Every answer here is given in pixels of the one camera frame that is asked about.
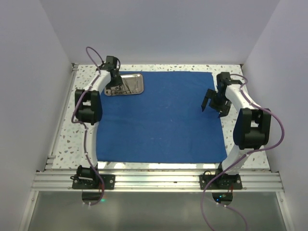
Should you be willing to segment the steel instrument tray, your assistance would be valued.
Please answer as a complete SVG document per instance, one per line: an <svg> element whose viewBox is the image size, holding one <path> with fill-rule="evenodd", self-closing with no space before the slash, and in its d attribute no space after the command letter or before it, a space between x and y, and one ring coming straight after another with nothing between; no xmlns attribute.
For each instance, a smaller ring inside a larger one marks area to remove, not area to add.
<svg viewBox="0 0 308 231"><path fill-rule="evenodd" d="M125 83L127 85L127 88L129 89L130 93L124 94L124 95L136 95L133 92L134 87L134 76L139 75L139 92L137 94L141 94L144 91L144 82L143 82L143 75L141 73L132 73L132 74L121 74L122 77L122 83ZM104 93L106 96L124 96L124 95L112 95L111 94L111 87L108 87L108 85L104 88Z"/></svg>

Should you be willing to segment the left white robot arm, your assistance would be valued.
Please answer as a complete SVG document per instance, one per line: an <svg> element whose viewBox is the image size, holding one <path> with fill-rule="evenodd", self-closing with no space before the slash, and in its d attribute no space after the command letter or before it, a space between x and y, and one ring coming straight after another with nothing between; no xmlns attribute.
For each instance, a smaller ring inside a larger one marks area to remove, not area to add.
<svg viewBox="0 0 308 231"><path fill-rule="evenodd" d="M122 84L119 73L120 60L114 56L107 56L100 66L96 66L93 80L84 88L75 90L75 108L72 115L72 123L81 124L84 127L83 152L84 160L80 162L80 169L89 171L83 183L89 189L99 186L100 177L97 170L97 156L95 146L88 137L91 130L96 131L103 116L101 93L105 87Z"/></svg>

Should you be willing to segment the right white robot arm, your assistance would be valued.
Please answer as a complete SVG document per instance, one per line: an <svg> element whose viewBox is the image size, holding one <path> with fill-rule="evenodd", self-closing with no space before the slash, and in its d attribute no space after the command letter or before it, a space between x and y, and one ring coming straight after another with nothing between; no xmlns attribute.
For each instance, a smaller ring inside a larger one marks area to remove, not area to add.
<svg viewBox="0 0 308 231"><path fill-rule="evenodd" d="M243 80L231 78L229 72L217 74L217 90L208 89L202 110L207 106L226 117L233 106L238 115L233 129L234 145L227 158L222 161L214 177L215 185L225 189L231 184L230 175L239 174L250 154L261 151L269 141L271 114L261 109L245 94Z"/></svg>

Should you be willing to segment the blue cloth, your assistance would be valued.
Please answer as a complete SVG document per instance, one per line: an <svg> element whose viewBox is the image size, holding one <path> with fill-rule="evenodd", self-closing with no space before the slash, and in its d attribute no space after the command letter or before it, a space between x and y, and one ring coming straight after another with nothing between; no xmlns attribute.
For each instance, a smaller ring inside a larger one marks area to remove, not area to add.
<svg viewBox="0 0 308 231"><path fill-rule="evenodd" d="M214 80L208 72L143 72L137 95L101 96L99 161L218 163L226 156L218 113L201 104Z"/></svg>

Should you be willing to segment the large steel scissors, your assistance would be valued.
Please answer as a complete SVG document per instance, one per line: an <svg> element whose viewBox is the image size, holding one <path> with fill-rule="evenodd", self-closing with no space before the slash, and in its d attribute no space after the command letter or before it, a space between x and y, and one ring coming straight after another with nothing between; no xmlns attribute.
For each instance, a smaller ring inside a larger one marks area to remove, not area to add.
<svg viewBox="0 0 308 231"><path fill-rule="evenodd" d="M112 95L124 95L130 93L127 85L125 83L111 87L111 94Z"/></svg>

